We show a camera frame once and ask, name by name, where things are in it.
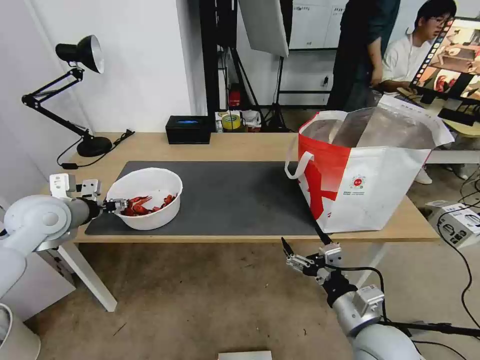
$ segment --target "plastic bowl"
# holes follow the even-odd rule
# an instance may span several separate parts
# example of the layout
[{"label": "plastic bowl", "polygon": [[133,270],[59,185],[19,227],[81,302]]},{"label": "plastic bowl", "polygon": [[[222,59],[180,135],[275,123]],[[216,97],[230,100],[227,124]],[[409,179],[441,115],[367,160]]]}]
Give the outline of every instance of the plastic bowl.
[{"label": "plastic bowl", "polygon": [[115,181],[106,194],[110,199],[133,199],[139,196],[151,196],[143,206],[152,209],[160,207],[167,195],[176,198],[163,209],[147,215],[125,216],[117,214],[125,224],[136,230],[153,230],[172,221],[180,210],[180,195],[183,184],[180,177],[167,169],[148,167],[125,175]]}]

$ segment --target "black tissue box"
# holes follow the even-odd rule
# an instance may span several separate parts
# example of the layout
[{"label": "black tissue box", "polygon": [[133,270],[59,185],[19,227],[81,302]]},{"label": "black tissue box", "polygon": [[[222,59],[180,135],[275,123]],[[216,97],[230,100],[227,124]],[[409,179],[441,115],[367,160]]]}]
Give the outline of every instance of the black tissue box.
[{"label": "black tissue box", "polygon": [[210,144],[208,116],[172,115],[165,126],[169,144]]}]

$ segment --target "shopping bag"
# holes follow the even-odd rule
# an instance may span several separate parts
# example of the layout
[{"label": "shopping bag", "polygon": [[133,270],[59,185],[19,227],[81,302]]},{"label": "shopping bag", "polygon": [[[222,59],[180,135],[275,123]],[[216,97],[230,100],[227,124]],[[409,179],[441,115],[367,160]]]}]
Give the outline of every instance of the shopping bag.
[{"label": "shopping bag", "polygon": [[384,95],[377,107],[322,111],[298,132],[297,179],[326,233],[382,229],[437,146],[454,139],[437,116]]}]

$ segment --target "white shirt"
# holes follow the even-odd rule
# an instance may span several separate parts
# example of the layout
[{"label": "white shirt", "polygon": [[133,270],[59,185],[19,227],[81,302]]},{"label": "white shirt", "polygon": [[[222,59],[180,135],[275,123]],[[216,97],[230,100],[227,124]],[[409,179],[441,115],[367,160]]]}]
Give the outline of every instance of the white shirt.
[{"label": "white shirt", "polygon": [[412,35],[408,34],[388,45],[383,57],[382,81],[393,80],[411,82],[422,66],[432,44],[425,41],[422,46],[412,44]]}]

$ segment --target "white sneaker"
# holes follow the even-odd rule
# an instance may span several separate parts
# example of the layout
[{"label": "white sneaker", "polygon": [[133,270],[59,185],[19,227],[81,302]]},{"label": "white sneaker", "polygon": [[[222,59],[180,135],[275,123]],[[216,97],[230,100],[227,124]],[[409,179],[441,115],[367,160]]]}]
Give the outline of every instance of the white sneaker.
[{"label": "white sneaker", "polygon": [[451,170],[460,179],[467,180],[469,176],[465,173],[465,164],[455,164],[451,166]]},{"label": "white sneaker", "polygon": [[416,176],[415,181],[419,184],[424,184],[424,185],[429,185],[434,182],[423,167],[421,168],[420,172]]}]

